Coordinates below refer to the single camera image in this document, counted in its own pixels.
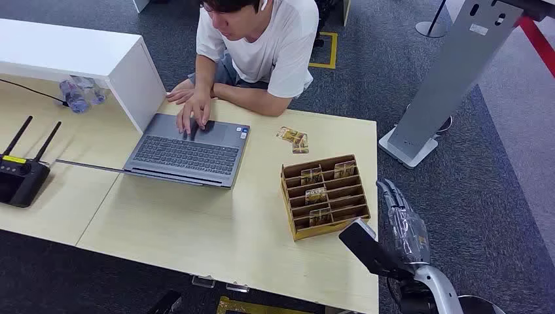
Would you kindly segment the person's right hand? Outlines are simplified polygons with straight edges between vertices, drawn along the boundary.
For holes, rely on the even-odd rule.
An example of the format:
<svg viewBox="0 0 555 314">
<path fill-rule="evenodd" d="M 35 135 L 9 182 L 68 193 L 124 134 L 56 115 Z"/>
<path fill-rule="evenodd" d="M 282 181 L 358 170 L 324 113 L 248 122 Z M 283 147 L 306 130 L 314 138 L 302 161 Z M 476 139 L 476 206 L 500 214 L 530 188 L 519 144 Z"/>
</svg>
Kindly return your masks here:
<svg viewBox="0 0 555 314">
<path fill-rule="evenodd" d="M 190 135 L 192 132 L 191 118 L 194 119 L 196 125 L 201 129 L 206 129 L 206 125 L 210 116 L 211 98 L 209 94 L 194 91 L 194 95 L 182 105 L 182 109 L 176 116 L 177 129 L 180 133 Z"/>
</svg>

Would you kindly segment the person's left hand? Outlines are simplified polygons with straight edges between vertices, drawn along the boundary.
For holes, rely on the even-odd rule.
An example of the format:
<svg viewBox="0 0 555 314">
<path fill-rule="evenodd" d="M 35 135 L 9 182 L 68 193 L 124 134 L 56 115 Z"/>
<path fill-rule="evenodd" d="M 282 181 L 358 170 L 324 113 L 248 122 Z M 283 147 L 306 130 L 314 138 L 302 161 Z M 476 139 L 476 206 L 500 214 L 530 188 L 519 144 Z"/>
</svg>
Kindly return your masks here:
<svg viewBox="0 0 555 314">
<path fill-rule="evenodd" d="M 172 90 L 166 95 L 168 102 L 174 102 L 177 105 L 187 102 L 194 95 L 194 89 L 178 89 Z"/>
</svg>

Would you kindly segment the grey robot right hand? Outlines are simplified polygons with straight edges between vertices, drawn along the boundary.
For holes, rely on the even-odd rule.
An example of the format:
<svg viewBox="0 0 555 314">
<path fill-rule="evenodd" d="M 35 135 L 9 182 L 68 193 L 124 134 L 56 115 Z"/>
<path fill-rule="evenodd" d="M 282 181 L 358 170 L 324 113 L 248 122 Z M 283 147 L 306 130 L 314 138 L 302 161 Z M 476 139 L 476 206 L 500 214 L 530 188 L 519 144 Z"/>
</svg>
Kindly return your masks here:
<svg viewBox="0 0 555 314">
<path fill-rule="evenodd" d="M 384 179 L 376 185 L 386 202 L 397 256 L 407 264 L 430 263 L 429 236 L 423 219 L 392 181 Z"/>
</svg>

